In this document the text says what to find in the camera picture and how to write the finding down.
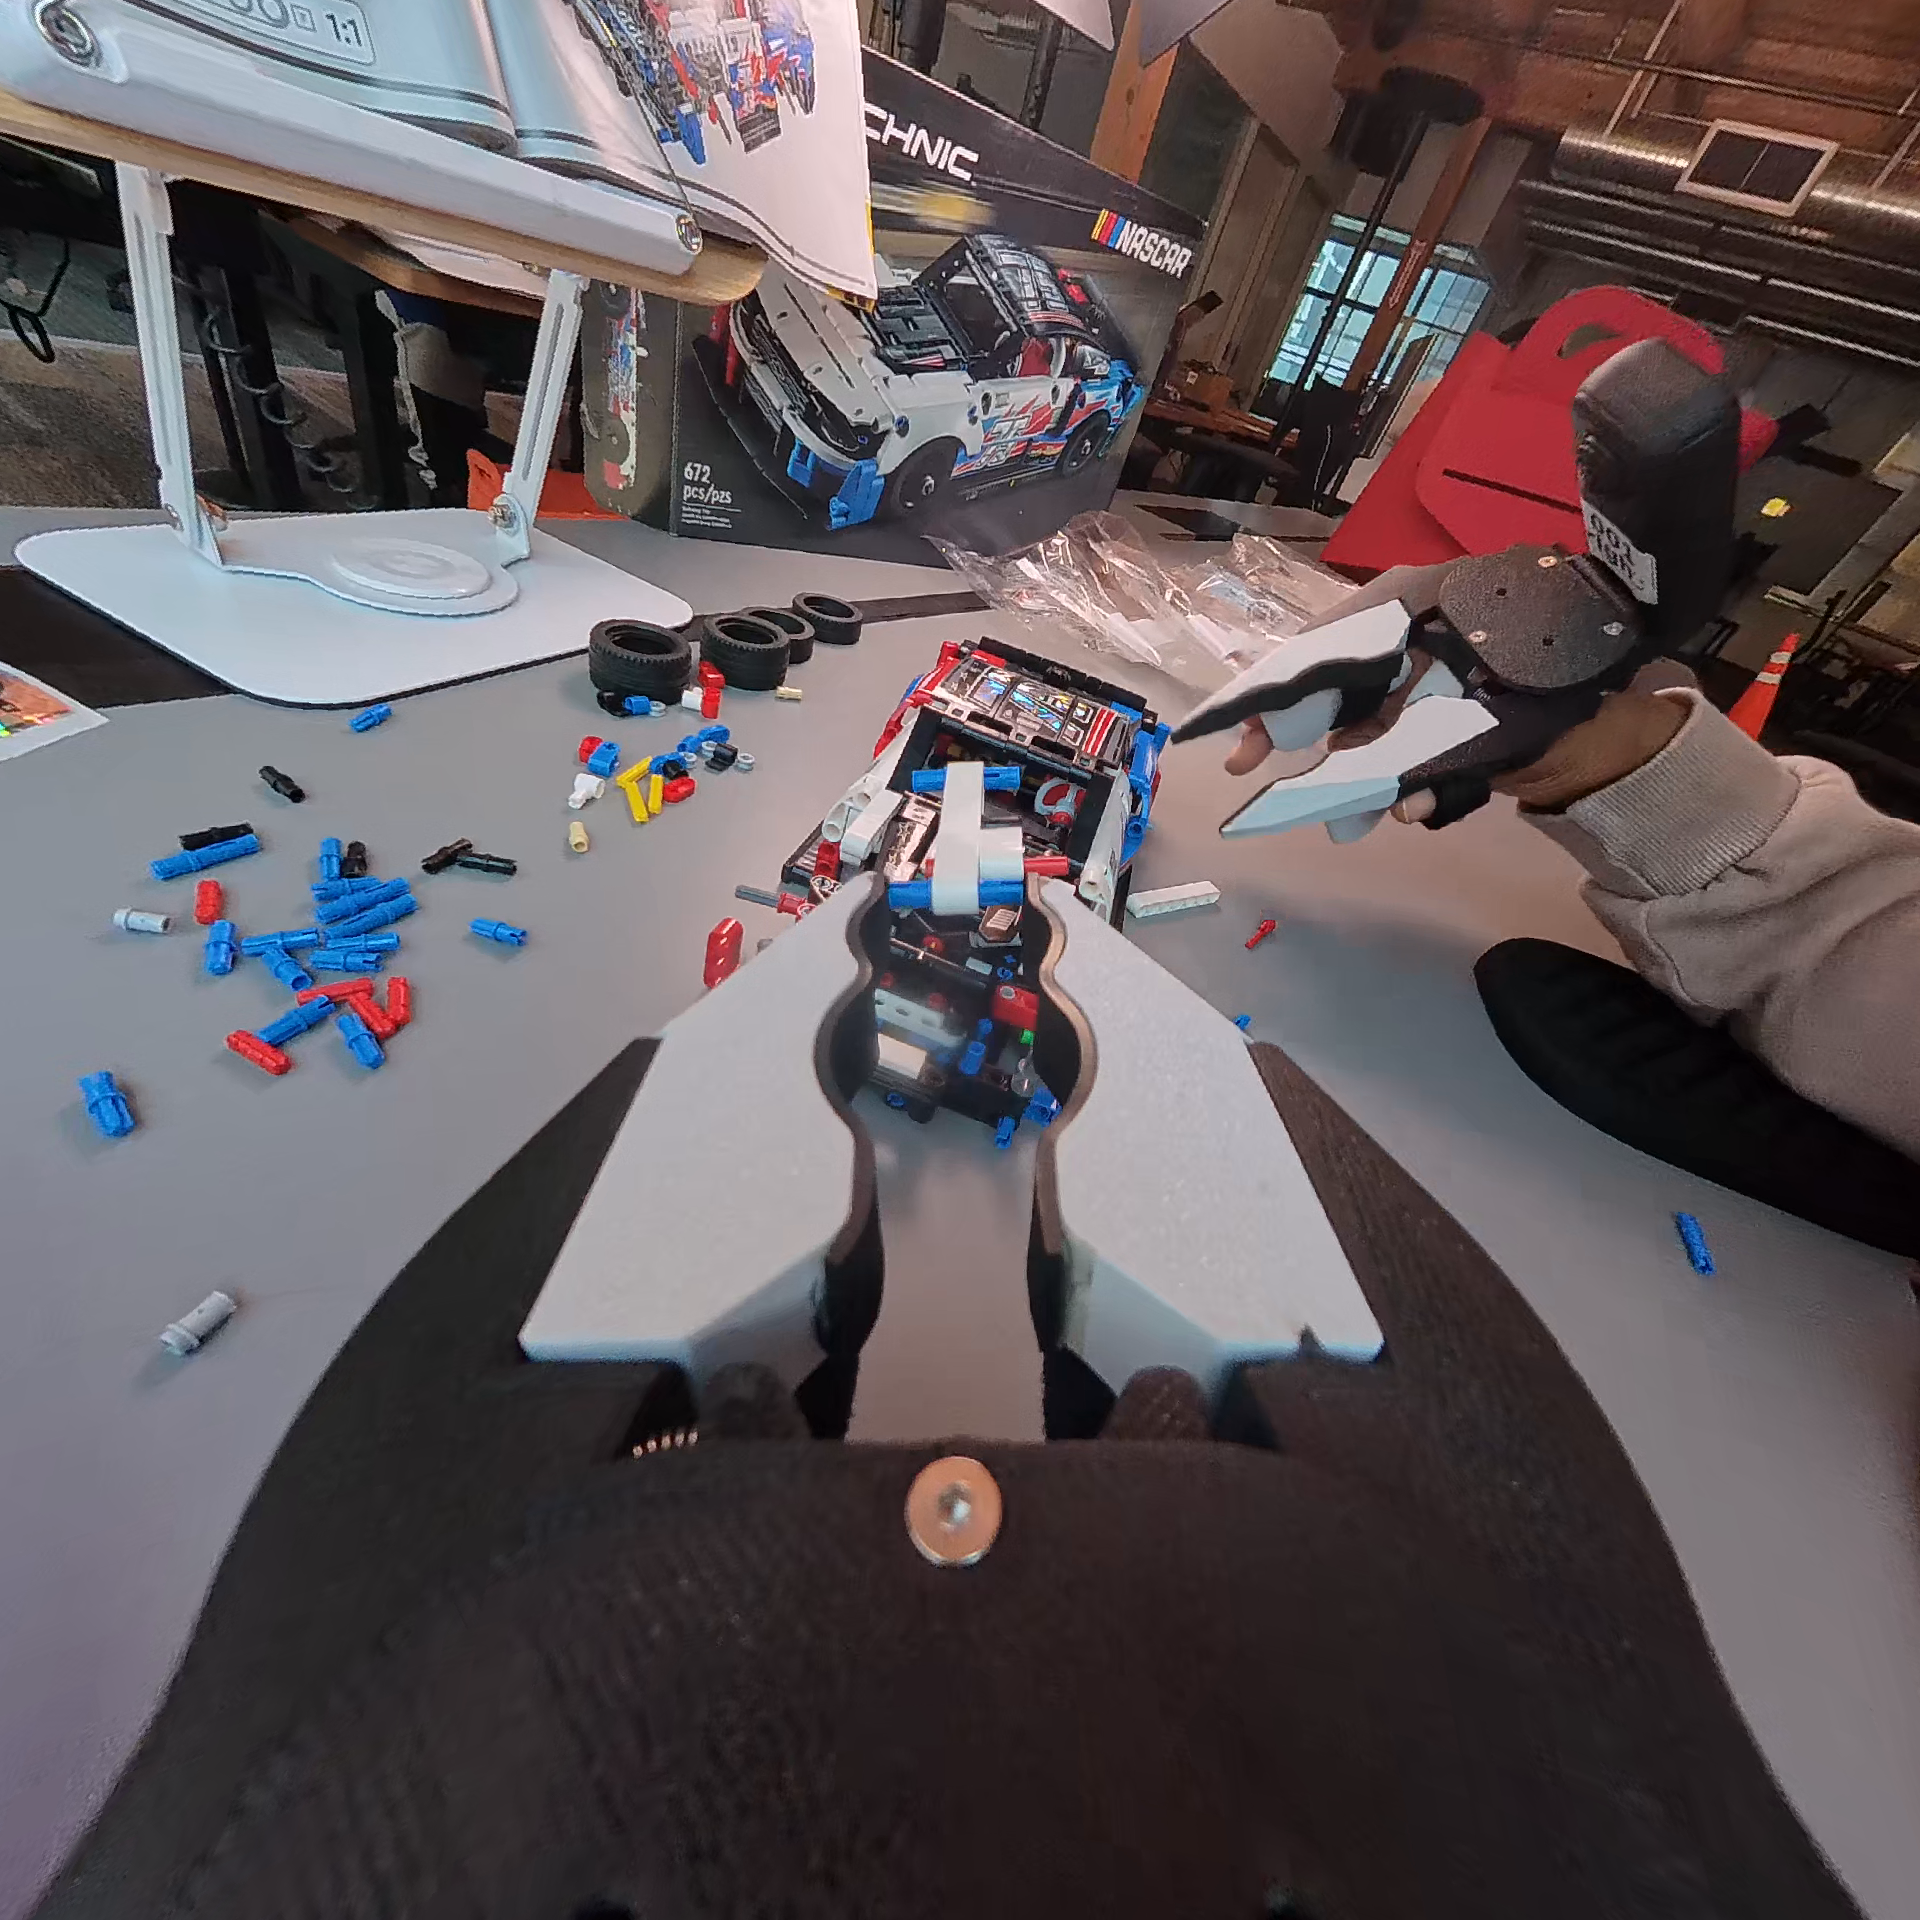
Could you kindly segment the red bag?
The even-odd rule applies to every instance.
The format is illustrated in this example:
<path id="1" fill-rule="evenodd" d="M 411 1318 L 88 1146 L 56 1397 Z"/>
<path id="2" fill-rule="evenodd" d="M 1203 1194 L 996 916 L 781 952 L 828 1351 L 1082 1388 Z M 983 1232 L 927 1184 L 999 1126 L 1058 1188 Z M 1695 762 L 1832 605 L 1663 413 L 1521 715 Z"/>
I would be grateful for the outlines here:
<path id="1" fill-rule="evenodd" d="M 1320 564 L 1365 582 L 1517 542 L 1582 553 L 1572 398 L 1591 372 L 1641 341 L 1663 341 L 1704 372 L 1726 370 L 1704 325 L 1611 283 L 1554 300 L 1513 343 L 1468 336 L 1325 542 Z"/>

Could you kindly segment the orange traffic cone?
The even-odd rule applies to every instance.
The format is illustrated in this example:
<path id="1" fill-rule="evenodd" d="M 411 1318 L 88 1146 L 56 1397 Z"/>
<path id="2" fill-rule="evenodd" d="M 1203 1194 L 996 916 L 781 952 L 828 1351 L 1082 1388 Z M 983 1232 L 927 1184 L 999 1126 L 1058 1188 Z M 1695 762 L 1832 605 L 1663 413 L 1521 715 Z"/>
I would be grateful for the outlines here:
<path id="1" fill-rule="evenodd" d="M 1787 669 L 1801 645 L 1801 633 L 1787 633 L 1766 656 L 1753 678 L 1741 689 L 1727 718 L 1751 741 L 1760 741 L 1777 708 Z"/>

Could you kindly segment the large paned window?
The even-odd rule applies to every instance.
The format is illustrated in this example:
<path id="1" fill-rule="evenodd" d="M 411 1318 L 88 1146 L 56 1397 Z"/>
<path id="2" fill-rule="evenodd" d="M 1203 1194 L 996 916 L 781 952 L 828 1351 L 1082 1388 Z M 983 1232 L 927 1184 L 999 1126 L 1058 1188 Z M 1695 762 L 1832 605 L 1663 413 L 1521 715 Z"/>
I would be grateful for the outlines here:
<path id="1" fill-rule="evenodd" d="M 1359 382 L 1363 394 L 1405 391 L 1449 370 L 1480 325 L 1492 281 L 1474 248 L 1438 242 L 1427 263 L 1416 267 L 1405 309 L 1382 322 L 1409 246 L 1412 236 L 1398 227 L 1366 227 L 1354 214 L 1332 214 L 1263 375 L 1257 416 L 1294 429 L 1294 396 L 1315 386 L 1350 386 L 1375 330 L 1382 330 L 1382 344 Z"/>

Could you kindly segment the cluster of mixed coloured pieces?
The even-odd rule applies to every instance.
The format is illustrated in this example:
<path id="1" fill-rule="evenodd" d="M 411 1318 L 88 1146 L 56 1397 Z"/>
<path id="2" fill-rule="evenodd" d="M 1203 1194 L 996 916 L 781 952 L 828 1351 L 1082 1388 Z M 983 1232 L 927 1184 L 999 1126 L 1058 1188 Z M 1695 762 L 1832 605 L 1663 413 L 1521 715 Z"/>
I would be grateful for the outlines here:
<path id="1" fill-rule="evenodd" d="M 664 811 L 689 802 L 704 779 L 747 777 L 754 770 L 756 757 L 719 722 L 683 733 L 661 752 L 628 752 L 610 733 L 587 733 L 576 748 L 576 770 L 566 792 L 568 848 L 573 854 L 590 848 L 584 814 L 610 794 L 631 824 L 649 824 Z"/>

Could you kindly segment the white vent grille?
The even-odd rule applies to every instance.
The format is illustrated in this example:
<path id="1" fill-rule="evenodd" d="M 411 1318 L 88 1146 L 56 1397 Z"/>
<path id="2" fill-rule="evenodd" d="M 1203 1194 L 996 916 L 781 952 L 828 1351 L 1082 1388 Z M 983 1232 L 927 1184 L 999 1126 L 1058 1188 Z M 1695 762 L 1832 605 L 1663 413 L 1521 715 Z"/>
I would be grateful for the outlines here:
<path id="1" fill-rule="evenodd" d="M 1693 148 L 1673 189 L 1688 198 L 1792 219 L 1835 152 L 1837 141 L 1832 137 L 1717 118 Z"/>

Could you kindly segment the sticker sheet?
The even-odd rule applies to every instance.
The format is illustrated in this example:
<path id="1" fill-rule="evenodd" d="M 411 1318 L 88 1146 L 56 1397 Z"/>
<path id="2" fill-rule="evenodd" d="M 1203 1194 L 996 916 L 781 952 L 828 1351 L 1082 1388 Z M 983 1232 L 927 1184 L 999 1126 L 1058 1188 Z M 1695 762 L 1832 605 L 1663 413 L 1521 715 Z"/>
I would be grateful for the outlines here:
<path id="1" fill-rule="evenodd" d="M 109 722 L 107 715 L 17 665 L 3 664 L 3 762 L 82 737 L 104 722 Z"/>

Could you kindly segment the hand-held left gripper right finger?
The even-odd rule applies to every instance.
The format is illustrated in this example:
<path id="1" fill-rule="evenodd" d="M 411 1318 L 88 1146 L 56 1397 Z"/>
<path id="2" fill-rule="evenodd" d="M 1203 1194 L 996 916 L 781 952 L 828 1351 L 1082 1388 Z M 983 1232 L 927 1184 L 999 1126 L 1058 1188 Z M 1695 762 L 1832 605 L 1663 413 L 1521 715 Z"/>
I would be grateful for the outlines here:
<path id="1" fill-rule="evenodd" d="M 1035 1067 L 1059 1105 L 1027 1260 L 1042 1353 L 1092 1377 L 1375 1359 L 1375 1312 L 1255 1043 L 1064 879 L 1029 887 L 1027 934 Z"/>

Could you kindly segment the heap of clear plastic bags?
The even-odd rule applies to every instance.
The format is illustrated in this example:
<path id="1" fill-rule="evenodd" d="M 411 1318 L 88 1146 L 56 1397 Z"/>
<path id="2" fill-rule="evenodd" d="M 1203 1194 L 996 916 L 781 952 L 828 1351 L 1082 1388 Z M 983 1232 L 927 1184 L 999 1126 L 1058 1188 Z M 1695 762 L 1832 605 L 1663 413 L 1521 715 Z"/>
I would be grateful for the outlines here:
<path id="1" fill-rule="evenodd" d="M 1332 615 L 1354 589 L 1320 564 L 1319 535 L 1279 535 L 1292 522 L 1276 509 L 1242 522 L 1142 507 L 1075 514 L 999 555 L 946 537 L 932 547 L 1001 613 L 1190 687 L 1216 687 Z"/>

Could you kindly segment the toy brick race car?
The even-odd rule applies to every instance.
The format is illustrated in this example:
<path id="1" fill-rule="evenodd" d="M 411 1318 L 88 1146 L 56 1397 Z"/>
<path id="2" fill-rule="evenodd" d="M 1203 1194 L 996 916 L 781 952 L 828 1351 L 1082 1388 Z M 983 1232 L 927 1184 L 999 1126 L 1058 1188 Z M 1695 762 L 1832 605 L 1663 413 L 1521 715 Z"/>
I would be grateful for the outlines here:
<path id="1" fill-rule="evenodd" d="M 870 770 L 795 846 L 779 882 L 734 890 L 799 920 L 856 876 L 882 879 L 870 1083 L 890 1108 L 917 1123 L 953 1112 L 993 1134 L 1001 1115 L 1043 1128 L 1059 1112 L 1038 1067 L 1042 948 L 1027 899 L 959 918 L 886 904 L 892 879 L 933 868 L 939 804 L 908 792 L 911 774 L 1018 762 L 1020 794 L 989 794 L 984 824 L 1021 829 L 1027 885 L 1062 879 L 1122 926 L 1165 743 L 1167 727 L 1130 687 L 991 637 L 946 641 L 886 718 Z"/>

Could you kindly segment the person's right forearm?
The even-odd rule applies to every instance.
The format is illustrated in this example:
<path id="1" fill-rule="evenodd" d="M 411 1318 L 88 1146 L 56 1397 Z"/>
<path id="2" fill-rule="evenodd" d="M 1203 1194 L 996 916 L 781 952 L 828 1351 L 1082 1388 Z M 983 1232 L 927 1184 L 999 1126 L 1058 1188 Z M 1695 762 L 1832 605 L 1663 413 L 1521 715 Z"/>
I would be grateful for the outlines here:
<path id="1" fill-rule="evenodd" d="M 1616 781 L 1537 817 L 1596 920 L 1696 1021 L 1780 1082 L 1917 1155 L 1917 827 L 1835 764 L 1773 757 L 1693 689 Z"/>

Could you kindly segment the white brick beam assembly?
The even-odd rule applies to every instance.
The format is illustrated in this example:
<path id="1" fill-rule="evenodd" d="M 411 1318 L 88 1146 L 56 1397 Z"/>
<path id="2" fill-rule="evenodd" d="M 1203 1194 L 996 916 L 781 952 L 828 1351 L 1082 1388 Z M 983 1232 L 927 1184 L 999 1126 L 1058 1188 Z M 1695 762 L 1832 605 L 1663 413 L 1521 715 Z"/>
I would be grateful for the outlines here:
<path id="1" fill-rule="evenodd" d="M 1020 784 L 1021 767 L 1011 760 L 949 760 L 914 772 L 908 792 L 939 804 L 933 868 L 927 878 L 892 879 L 890 908 L 959 918 L 1020 907 L 1027 898 L 1021 829 L 984 824 L 984 799 L 1020 794 Z"/>

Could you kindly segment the metal air duct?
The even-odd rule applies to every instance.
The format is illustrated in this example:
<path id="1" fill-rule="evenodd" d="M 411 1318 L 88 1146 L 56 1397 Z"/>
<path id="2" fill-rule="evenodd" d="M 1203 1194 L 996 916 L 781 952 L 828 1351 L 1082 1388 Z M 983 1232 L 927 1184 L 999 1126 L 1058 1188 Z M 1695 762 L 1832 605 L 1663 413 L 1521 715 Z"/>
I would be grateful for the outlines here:
<path id="1" fill-rule="evenodd" d="M 1798 214 L 1771 219 L 1673 189 L 1700 135 L 1564 132 L 1547 174 L 1523 184 L 1530 236 L 1576 252 L 1643 252 L 1670 266 L 1834 281 L 1854 291 L 1873 281 L 1916 281 L 1916 165 L 1884 169 L 1837 149 Z"/>

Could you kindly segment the black toy set box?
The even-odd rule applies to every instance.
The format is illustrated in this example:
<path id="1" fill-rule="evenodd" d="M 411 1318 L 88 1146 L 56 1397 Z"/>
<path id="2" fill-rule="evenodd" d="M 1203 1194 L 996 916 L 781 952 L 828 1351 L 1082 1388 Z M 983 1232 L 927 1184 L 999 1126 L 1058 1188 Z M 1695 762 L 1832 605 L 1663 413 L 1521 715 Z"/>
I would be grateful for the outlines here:
<path id="1" fill-rule="evenodd" d="M 1206 224 L 862 55 L 875 300 L 594 288 L 590 500 L 668 533 L 920 564 L 1108 507 Z"/>

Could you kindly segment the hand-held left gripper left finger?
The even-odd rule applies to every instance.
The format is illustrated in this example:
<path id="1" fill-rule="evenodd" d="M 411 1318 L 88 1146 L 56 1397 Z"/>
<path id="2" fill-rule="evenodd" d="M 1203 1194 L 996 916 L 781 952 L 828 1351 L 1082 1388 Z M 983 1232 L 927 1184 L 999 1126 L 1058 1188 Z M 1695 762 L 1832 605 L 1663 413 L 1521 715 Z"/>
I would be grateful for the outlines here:
<path id="1" fill-rule="evenodd" d="M 833 1021 L 871 982 L 882 899 L 856 876 L 670 1020 L 517 1343 L 542 1363 L 753 1363 L 807 1377 L 829 1351 L 829 1265 L 875 1201 L 833 1075 Z"/>

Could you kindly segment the pile of blue red pins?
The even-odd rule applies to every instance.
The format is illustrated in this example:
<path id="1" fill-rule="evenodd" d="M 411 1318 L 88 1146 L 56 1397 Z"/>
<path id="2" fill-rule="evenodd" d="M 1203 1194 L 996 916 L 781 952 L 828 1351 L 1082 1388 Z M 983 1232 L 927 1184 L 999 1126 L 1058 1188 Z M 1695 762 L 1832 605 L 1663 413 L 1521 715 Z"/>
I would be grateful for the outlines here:
<path id="1" fill-rule="evenodd" d="M 383 977 L 400 946 L 399 926 L 419 908 L 403 878 L 370 876 L 357 848 L 327 835 L 302 925 L 246 934 L 227 913 L 224 872 L 263 851 L 259 834 L 205 851 L 170 851 L 150 860 L 156 882 L 192 882 L 192 918 L 201 930 L 201 971 L 224 980 L 244 963 L 263 968 L 286 1004 L 273 1020 L 235 1029 L 227 1052 L 270 1076 L 295 1067 L 295 1045 L 327 1029 L 347 1062 L 364 1073 L 388 1063 L 396 1032 L 413 1017 L 405 977 Z"/>

